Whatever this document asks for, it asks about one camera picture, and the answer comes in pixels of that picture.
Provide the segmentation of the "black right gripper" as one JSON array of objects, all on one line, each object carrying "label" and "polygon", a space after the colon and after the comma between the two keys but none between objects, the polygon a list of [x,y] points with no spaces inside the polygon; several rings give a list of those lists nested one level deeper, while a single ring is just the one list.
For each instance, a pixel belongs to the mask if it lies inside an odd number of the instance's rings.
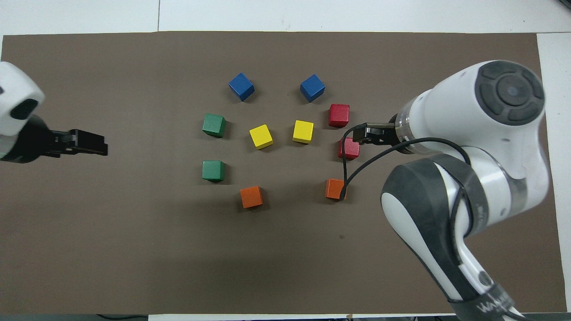
[{"label": "black right gripper", "polygon": [[365,126],[365,134],[357,136],[359,144],[374,144],[374,136],[376,134],[375,145],[390,145],[395,146],[401,142],[396,132],[396,118],[397,115],[392,116],[390,120],[379,128]]}]

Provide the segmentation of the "brown paper mat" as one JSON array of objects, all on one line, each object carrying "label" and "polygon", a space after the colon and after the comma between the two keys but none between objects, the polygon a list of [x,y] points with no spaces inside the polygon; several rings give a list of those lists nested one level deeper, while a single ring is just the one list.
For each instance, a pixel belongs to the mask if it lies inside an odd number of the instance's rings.
[{"label": "brown paper mat", "polygon": [[[541,73],[535,34],[158,32],[5,36],[2,60],[45,93],[48,126],[105,136],[108,156],[0,162],[0,314],[451,313],[380,207],[394,152],[341,179],[328,126],[386,122],[470,65]],[[255,93],[244,102],[228,82]],[[326,85],[311,103],[300,84]],[[226,118],[222,138],[202,132]],[[314,123],[310,144],[294,122]],[[267,124],[257,150],[249,130]],[[224,181],[203,180],[206,160]],[[263,205],[243,209],[258,185]]]}]

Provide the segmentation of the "orange wooden cube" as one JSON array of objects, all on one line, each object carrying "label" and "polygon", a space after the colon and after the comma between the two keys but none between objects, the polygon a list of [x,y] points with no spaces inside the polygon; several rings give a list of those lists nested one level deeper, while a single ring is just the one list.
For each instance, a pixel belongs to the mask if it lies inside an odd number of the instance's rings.
[{"label": "orange wooden cube", "polygon": [[241,189],[240,198],[243,209],[261,206],[264,203],[261,188],[258,185]]},{"label": "orange wooden cube", "polygon": [[333,200],[341,200],[341,191],[344,187],[344,181],[330,178],[326,181],[326,198]]}]

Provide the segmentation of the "green wooden cube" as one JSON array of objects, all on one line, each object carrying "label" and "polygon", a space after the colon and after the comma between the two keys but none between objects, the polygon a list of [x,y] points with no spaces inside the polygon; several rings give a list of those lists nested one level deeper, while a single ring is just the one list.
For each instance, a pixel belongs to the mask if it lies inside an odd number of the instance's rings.
[{"label": "green wooden cube", "polygon": [[209,136],[222,138],[226,132],[226,123],[224,116],[206,113],[203,120],[202,132]]},{"label": "green wooden cube", "polygon": [[219,160],[203,161],[201,177],[206,181],[224,181],[226,178],[226,163]]}]

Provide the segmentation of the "blue wooden cube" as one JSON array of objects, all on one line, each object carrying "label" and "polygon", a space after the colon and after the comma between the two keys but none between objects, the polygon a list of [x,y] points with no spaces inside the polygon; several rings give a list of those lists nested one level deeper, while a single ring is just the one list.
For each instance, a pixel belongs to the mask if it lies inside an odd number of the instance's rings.
[{"label": "blue wooden cube", "polygon": [[244,73],[239,73],[233,79],[228,82],[229,88],[232,92],[244,102],[253,93],[255,93],[255,87],[253,82],[251,82]]},{"label": "blue wooden cube", "polygon": [[306,98],[308,103],[311,103],[320,97],[325,90],[326,85],[316,74],[311,75],[300,84],[301,94]]}]

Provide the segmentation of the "yellow wooden cube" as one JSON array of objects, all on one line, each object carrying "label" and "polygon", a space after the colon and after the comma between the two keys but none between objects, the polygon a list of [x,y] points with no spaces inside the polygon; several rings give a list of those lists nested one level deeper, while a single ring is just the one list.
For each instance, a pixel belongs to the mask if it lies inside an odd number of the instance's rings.
[{"label": "yellow wooden cube", "polygon": [[249,130],[252,142],[257,150],[267,148],[273,144],[273,137],[267,124]]},{"label": "yellow wooden cube", "polygon": [[294,131],[292,134],[292,140],[301,144],[310,144],[313,138],[314,123],[296,120],[294,122]]}]

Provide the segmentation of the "red wooden cube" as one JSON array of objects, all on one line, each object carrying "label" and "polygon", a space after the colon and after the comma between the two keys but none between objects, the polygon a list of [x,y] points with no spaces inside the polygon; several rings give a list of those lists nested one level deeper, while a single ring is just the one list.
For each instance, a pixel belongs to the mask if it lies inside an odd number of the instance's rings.
[{"label": "red wooden cube", "polygon": [[[343,140],[338,141],[337,146],[337,156],[339,158],[343,158],[343,147],[341,143]],[[353,141],[352,137],[347,137],[344,140],[344,148],[345,148],[345,158],[347,160],[356,159],[360,154],[360,144],[358,142]]]},{"label": "red wooden cube", "polygon": [[331,104],[328,116],[328,125],[335,128],[344,128],[350,120],[349,104]]}]

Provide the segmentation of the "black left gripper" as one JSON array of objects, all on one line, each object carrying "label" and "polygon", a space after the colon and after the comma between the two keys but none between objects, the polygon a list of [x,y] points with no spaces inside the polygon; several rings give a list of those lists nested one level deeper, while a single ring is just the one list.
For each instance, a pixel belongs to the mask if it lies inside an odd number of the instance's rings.
[{"label": "black left gripper", "polygon": [[37,115],[32,115],[17,135],[14,146],[7,153],[7,161],[30,163],[41,156],[61,158],[75,155],[71,142],[82,154],[108,155],[105,137],[84,130],[53,131]]}]

